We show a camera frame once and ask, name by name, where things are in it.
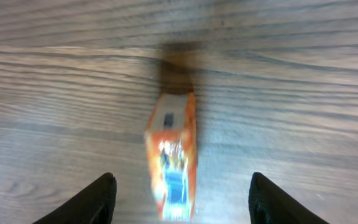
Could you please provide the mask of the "small orange snack box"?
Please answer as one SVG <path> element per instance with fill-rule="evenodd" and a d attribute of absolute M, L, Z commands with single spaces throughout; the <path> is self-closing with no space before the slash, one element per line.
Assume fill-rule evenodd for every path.
<path fill-rule="evenodd" d="M 198 165 L 195 103 L 192 93 L 161 94 L 145 130 L 151 189 L 163 221 L 193 217 Z"/>

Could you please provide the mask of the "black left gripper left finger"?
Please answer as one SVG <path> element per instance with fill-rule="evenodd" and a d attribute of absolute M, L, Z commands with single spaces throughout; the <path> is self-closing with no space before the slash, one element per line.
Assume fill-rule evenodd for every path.
<path fill-rule="evenodd" d="M 117 182 L 107 172 L 34 224 L 111 224 Z"/>

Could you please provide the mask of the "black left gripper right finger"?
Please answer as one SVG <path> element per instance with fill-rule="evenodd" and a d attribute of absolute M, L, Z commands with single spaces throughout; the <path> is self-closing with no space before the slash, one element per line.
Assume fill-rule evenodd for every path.
<path fill-rule="evenodd" d="M 249 189 L 251 224 L 328 224 L 260 172 Z"/>

